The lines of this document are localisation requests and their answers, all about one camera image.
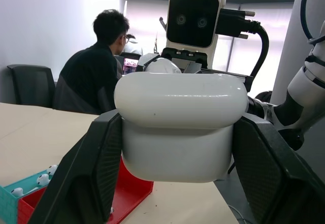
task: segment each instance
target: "office chair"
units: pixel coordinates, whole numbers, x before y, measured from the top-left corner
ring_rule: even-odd
[[[52,108],[55,84],[50,68],[32,65],[9,65],[16,103]]]

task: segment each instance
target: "beige table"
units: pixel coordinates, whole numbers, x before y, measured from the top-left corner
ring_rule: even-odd
[[[58,164],[95,118],[0,103],[0,185]],[[155,182],[152,194],[122,223],[238,224],[213,183],[169,182]]]

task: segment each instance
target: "white ball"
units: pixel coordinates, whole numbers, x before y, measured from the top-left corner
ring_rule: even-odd
[[[147,66],[145,71],[151,73],[182,73],[173,62],[166,58],[154,60]]]
[[[47,174],[49,174],[50,176],[53,176],[55,171],[57,169],[57,165],[51,165],[49,166],[49,168],[46,170]]]
[[[36,180],[36,183],[40,186],[45,186],[45,185],[49,184],[49,182],[50,182],[50,180],[49,180],[48,174],[42,174]]]
[[[22,192],[22,188],[18,187],[18,188],[15,188],[14,190],[12,190],[10,192],[13,196],[15,196],[16,198],[19,198],[21,196],[23,196],[23,192]]]

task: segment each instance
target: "cable connector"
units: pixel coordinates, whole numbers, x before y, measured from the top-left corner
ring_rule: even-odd
[[[261,23],[245,19],[253,15],[253,12],[221,9],[215,33],[236,38],[242,38],[241,32],[255,34]]]

